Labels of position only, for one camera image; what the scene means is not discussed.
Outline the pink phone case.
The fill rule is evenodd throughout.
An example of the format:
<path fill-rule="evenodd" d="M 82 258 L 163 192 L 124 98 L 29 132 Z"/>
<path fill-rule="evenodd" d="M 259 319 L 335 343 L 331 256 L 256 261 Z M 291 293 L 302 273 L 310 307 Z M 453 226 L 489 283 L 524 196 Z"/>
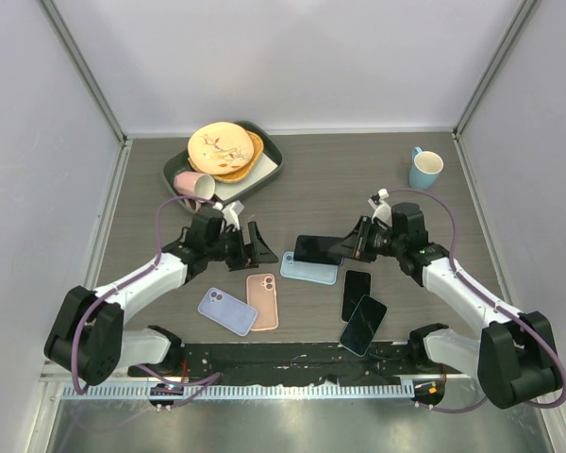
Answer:
<path fill-rule="evenodd" d="M 252 331 L 278 328 L 277 294 L 273 274 L 251 275 L 246 279 L 246 302 L 257 312 Z"/>

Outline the white-edged phone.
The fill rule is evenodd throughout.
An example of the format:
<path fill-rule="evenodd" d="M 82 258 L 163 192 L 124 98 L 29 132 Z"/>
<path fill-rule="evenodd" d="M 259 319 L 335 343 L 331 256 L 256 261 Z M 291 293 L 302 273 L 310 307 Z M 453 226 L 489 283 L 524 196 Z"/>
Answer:
<path fill-rule="evenodd" d="M 344 278 L 341 319 L 348 322 L 362 296 L 371 293 L 371 275 L 362 271 L 347 270 Z"/>

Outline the light blue phone case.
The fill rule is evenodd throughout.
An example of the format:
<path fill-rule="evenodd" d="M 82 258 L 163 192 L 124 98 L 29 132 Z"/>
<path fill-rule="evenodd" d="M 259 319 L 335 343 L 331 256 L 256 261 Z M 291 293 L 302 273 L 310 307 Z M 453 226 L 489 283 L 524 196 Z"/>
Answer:
<path fill-rule="evenodd" d="M 291 251 L 283 254 L 280 275 L 316 284 L 334 285 L 339 267 L 336 265 L 296 261 Z"/>

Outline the dark blue phone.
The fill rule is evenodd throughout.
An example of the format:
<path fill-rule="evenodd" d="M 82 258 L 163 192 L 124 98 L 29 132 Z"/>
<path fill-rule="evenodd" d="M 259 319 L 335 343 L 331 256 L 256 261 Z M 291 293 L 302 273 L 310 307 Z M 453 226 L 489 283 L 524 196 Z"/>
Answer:
<path fill-rule="evenodd" d="M 343 257 L 332 254 L 330 248 L 341 242 L 340 237 L 299 235 L 296 239 L 293 259 L 295 261 L 340 266 Z"/>

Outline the teal-edged phone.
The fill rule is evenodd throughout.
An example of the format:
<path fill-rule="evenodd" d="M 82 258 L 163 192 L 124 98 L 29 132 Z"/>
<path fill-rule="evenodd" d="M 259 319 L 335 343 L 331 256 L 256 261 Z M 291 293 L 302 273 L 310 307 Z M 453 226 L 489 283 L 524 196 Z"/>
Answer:
<path fill-rule="evenodd" d="M 340 346 L 358 357 L 364 357 L 387 310 L 384 304 L 371 296 L 362 296 L 340 336 Z"/>

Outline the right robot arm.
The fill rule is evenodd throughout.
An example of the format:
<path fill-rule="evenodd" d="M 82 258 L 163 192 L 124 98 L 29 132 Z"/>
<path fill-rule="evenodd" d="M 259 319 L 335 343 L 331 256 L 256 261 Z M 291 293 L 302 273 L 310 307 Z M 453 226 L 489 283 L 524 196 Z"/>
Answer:
<path fill-rule="evenodd" d="M 566 370 L 559 360 L 553 329 L 537 311 L 510 306 L 464 272 L 444 246 L 433 243 L 415 203 L 386 207 L 389 222 L 361 217 L 330 251 L 349 260 L 396 259 L 401 271 L 436 295 L 472 328 L 475 338 L 445 326 L 421 330 L 407 350 L 408 364 L 420 373 L 445 364 L 475 378 L 486 398 L 499 409 L 559 392 L 566 400 Z"/>

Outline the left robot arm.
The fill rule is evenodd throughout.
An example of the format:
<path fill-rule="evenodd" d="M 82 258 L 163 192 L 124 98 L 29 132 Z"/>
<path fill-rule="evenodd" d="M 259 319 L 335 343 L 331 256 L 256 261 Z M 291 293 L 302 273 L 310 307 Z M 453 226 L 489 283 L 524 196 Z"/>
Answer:
<path fill-rule="evenodd" d="M 191 282 L 211 262 L 238 271 L 277 261 L 256 222 L 242 229 L 236 213 L 203 207 L 176 240 L 160 247 L 141 268 L 99 288 L 71 289 L 48 334 L 44 356 L 71 373 L 80 394 L 119 368 L 172 376 L 184 360 L 182 340 L 158 326 L 128 330 L 131 318 Z"/>

